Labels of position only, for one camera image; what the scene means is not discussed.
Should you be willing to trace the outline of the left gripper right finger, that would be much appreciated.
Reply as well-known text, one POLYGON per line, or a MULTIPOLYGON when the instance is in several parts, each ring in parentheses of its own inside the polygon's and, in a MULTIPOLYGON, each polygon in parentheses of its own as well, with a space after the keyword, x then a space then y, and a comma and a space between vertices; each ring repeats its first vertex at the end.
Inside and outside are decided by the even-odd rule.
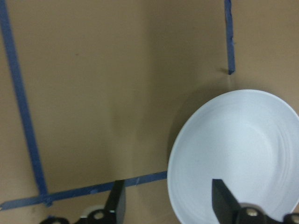
POLYGON ((235 224, 240 204, 222 179, 212 180, 212 208, 220 224, 235 224))

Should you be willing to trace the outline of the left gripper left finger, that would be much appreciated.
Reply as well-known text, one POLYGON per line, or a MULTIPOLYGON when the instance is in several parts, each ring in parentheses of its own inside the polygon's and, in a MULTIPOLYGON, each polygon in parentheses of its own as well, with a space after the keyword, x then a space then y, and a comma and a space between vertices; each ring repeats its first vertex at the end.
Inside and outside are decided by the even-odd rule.
POLYGON ((105 224, 122 224, 126 211, 126 187, 125 180, 114 182, 108 200, 104 207, 105 224))

